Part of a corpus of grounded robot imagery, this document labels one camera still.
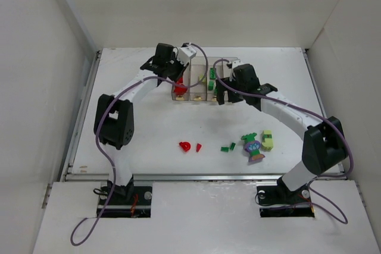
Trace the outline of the red lego brick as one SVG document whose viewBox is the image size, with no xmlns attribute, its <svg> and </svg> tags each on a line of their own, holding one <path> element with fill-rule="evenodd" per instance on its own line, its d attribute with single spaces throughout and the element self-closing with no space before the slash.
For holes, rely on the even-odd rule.
<svg viewBox="0 0 381 254">
<path fill-rule="evenodd" d="M 176 96 L 183 96 L 188 91 L 188 88 L 183 84 L 183 77 L 179 78 L 174 87 L 174 94 Z"/>
</svg>

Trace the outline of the green 2x4 lego brick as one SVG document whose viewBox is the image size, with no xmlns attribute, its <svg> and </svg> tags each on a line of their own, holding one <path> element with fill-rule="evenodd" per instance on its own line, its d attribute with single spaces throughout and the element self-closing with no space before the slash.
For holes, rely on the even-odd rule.
<svg viewBox="0 0 381 254">
<path fill-rule="evenodd" d="M 216 70 L 215 70 L 215 68 L 210 68 L 209 78 L 210 78 L 210 80 L 215 80 L 216 79 Z"/>
</svg>

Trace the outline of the dark green lego cluster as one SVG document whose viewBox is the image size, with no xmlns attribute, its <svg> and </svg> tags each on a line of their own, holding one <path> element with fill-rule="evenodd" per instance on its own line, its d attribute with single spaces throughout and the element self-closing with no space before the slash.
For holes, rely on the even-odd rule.
<svg viewBox="0 0 381 254">
<path fill-rule="evenodd" d="M 208 93 L 217 94 L 217 84 L 215 80 L 210 80 L 208 82 Z"/>
</svg>

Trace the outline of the light green lego brick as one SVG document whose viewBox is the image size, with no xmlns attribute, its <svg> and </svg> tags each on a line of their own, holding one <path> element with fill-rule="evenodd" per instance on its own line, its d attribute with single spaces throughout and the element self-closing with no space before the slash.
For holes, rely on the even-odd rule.
<svg viewBox="0 0 381 254">
<path fill-rule="evenodd" d="M 207 76 L 200 75 L 198 81 L 200 83 L 206 83 L 207 82 Z"/>
</svg>

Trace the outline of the small red lego wedge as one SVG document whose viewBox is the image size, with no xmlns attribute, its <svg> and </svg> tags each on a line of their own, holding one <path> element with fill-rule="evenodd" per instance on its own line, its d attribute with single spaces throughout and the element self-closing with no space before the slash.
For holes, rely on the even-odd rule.
<svg viewBox="0 0 381 254">
<path fill-rule="evenodd" d="M 196 145 L 196 152 L 199 152 L 201 150 L 201 148 L 202 148 L 202 145 L 200 143 L 198 143 Z"/>
</svg>

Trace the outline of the red round lego piece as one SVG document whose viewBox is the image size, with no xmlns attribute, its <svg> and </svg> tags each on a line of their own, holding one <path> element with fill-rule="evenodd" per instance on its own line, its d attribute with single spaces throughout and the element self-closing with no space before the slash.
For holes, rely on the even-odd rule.
<svg viewBox="0 0 381 254">
<path fill-rule="evenodd" d="M 185 153 L 191 150 L 191 144 L 189 142 L 180 142 L 179 146 Z"/>
</svg>

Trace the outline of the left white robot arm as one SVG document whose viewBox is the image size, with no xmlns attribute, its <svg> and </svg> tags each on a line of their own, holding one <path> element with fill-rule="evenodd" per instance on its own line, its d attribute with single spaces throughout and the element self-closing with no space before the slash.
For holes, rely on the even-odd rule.
<svg viewBox="0 0 381 254">
<path fill-rule="evenodd" d="M 93 132 L 96 147 L 111 167 L 107 188 L 101 192 L 106 200 L 130 200 L 133 196 L 133 175 L 123 152 L 135 131 L 134 107 L 163 82 L 179 86 L 195 56 L 190 43 L 180 47 L 159 43 L 130 83 L 118 92 L 99 97 Z"/>
</svg>

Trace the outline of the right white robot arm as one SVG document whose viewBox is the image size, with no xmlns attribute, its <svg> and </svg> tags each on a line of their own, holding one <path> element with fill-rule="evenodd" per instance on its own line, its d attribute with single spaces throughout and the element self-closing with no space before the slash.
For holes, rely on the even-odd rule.
<svg viewBox="0 0 381 254">
<path fill-rule="evenodd" d="M 303 141 L 301 160 L 276 185 L 259 190 L 259 201 L 266 206 L 293 205 L 301 202 L 302 191 L 344 159 L 352 160 L 352 152 L 336 117 L 324 118 L 296 106 L 276 87 L 261 84 L 254 67 L 239 60 L 227 62 L 230 76 L 217 77 L 217 102 L 244 101 L 257 110 L 279 120 Z"/>
</svg>

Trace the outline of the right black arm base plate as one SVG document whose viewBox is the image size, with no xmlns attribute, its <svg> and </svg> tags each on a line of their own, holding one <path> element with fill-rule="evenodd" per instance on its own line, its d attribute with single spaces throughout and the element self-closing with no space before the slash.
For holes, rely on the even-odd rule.
<svg viewBox="0 0 381 254">
<path fill-rule="evenodd" d="M 292 192 L 278 185 L 259 185 L 255 201 L 261 218 L 315 217 L 306 185 Z"/>
</svg>

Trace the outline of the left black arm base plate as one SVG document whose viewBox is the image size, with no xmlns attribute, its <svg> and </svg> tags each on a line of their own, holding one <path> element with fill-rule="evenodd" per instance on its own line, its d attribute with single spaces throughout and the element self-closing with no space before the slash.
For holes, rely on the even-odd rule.
<svg viewBox="0 0 381 254">
<path fill-rule="evenodd" d="M 127 196 L 114 191 L 101 218 L 150 218 L 151 203 L 152 186 L 133 186 Z"/>
</svg>

